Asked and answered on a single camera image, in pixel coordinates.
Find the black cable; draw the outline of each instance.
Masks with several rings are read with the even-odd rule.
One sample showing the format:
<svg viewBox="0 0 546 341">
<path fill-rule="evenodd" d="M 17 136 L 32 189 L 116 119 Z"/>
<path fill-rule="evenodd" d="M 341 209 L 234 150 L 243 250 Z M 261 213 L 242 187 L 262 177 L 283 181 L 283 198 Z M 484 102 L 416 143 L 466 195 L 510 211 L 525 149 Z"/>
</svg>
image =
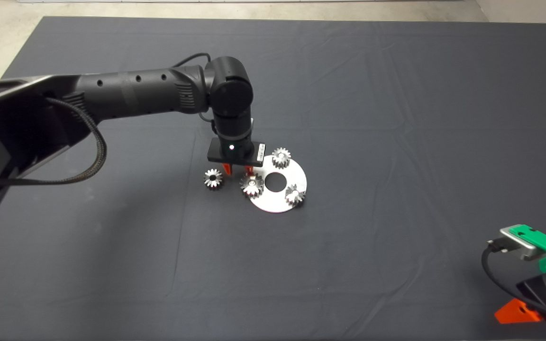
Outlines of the black cable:
<svg viewBox="0 0 546 341">
<path fill-rule="evenodd" d="M 183 65 L 184 63 L 194 60 L 197 57 L 204 56 L 208 58 L 208 62 L 212 61 L 212 57 L 210 57 L 210 54 L 207 54 L 206 52 L 199 52 L 199 54 L 191 54 L 191 56 L 188 56 L 187 58 L 184 58 L 184 60 L 179 61 L 178 63 L 174 64 L 173 67 L 179 67 Z"/>
<path fill-rule="evenodd" d="M 546 314 L 546 306 L 534 300 L 531 300 L 529 298 L 515 294 L 513 291 L 511 291 L 511 289 L 509 289 L 508 287 L 505 287 L 505 285 L 502 284 L 501 281 L 492 274 L 492 271 L 490 270 L 490 265 L 488 264 L 488 256 L 490 256 L 492 251 L 493 251 L 492 248 L 488 246 L 485 250 L 483 250 L 483 253 L 482 253 L 482 268 L 483 268 L 483 271 L 488 275 L 488 278 L 490 278 L 490 280 L 494 284 L 496 284 L 497 287 L 500 287 L 500 289 L 504 291 L 505 293 L 524 302 L 526 305 L 528 305 L 529 307 L 532 307 L 534 310 L 537 310 L 541 313 Z"/>
<path fill-rule="evenodd" d="M 79 173 L 78 175 L 75 175 L 73 177 L 69 177 L 66 179 L 62 179 L 62 180 L 0 179 L 0 186 L 30 186 L 30 185 L 78 183 L 80 181 L 84 181 L 85 179 L 89 179 L 93 177 L 93 175 L 95 175 L 100 170 L 100 168 L 102 168 L 102 165 L 104 164 L 104 161 L 107 158 L 107 144 L 104 142 L 104 138 L 102 137 L 102 134 L 100 134 L 100 131 L 98 131 L 96 123 L 94 123 L 93 119 L 84 110 L 82 110 L 81 108 L 78 108 L 77 106 L 74 106 L 73 104 L 69 104 L 59 99 L 46 98 L 46 101 L 54 104 L 55 106 L 61 106 L 61 107 L 67 108 L 73 111 L 74 113 L 76 113 L 77 115 L 79 115 L 80 119 L 84 121 L 85 125 L 88 127 L 91 133 L 94 134 L 94 137 L 96 138 L 96 147 L 97 147 L 96 159 L 94 160 L 93 164 L 91 164 L 91 166 L 88 169 L 84 170 L 82 173 Z"/>
<path fill-rule="evenodd" d="M 212 121 L 214 121 L 213 119 L 205 118 L 205 117 L 203 116 L 203 112 L 199 112 L 198 114 L 199 114 L 199 117 L 200 117 L 201 119 L 203 119 L 204 121 L 206 121 L 206 122 L 208 122 L 208 123 L 211 123 Z"/>
</svg>

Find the white disc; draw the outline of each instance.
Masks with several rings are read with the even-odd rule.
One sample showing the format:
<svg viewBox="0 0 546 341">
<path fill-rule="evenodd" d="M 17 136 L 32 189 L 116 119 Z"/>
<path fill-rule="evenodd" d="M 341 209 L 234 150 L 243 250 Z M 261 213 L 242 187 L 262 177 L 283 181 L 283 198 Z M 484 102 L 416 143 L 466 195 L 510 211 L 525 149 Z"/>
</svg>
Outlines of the white disc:
<svg viewBox="0 0 546 341">
<path fill-rule="evenodd" d="M 281 213 L 292 209 L 293 206 L 286 201 L 286 188 L 290 185 L 295 184 L 297 190 L 300 192 L 307 191 L 307 177 L 305 171 L 303 171 L 301 166 L 293 159 L 290 159 L 290 164 L 288 164 L 286 168 L 279 169 L 273 165 L 273 155 L 267 155 L 264 157 L 263 166 L 255 167 L 254 173 L 258 173 L 264 180 L 266 180 L 267 175 L 271 173 L 279 173 L 286 178 L 286 187 L 280 192 L 271 192 L 271 190 L 267 188 L 265 182 L 263 192 L 260 196 L 250 199 L 256 207 L 263 211 Z"/>
</svg>

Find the white label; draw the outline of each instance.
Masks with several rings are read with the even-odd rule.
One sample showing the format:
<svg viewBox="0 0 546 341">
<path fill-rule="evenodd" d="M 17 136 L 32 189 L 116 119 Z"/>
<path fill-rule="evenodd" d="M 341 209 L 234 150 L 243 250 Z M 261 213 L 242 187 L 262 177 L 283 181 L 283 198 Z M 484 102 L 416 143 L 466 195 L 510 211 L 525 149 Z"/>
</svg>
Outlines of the white label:
<svg viewBox="0 0 546 341">
<path fill-rule="evenodd" d="M 264 160 L 264 143 L 261 143 L 258 146 L 258 157 L 256 157 L 256 161 L 262 162 Z"/>
</svg>

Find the gray floor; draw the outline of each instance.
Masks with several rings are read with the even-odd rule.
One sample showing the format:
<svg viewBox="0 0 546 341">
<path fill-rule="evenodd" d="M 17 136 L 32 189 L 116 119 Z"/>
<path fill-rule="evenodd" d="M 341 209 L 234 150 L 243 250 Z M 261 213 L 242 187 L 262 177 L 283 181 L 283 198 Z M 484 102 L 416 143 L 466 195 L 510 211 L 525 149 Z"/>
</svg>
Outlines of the gray floor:
<svg viewBox="0 0 546 341">
<path fill-rule="evenodd" d="M 0 0 L 0 77 L 41 17 L 546 22 L 546 1 L 458 0 L 295 3 L 48 3 Z"/>
</svg>

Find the table surface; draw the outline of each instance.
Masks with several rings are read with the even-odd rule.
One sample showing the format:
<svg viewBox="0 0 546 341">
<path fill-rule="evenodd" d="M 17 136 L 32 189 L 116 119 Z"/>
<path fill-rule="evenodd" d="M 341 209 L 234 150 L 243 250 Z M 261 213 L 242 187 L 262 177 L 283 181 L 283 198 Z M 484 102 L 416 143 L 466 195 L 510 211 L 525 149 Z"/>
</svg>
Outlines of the table surface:
<svg viewBox="0 0 546 341">
<path fill-rule="evenodd" d="M 479 265 L 501 227 L 546 232 L 546 24 L 52 17 L 6 76 L 202 51 L 245 64 L 254 138 L 305 169 L 304 207 L 260 211 L 237 175 L 208 191 L 197 116 L 104 122 L 97 176 L 0 206 L 0 339 L 546 339 L 496 323 L 509 297 Z M 492 262 L 509 283 L 536 273 Z"/>
</svg>

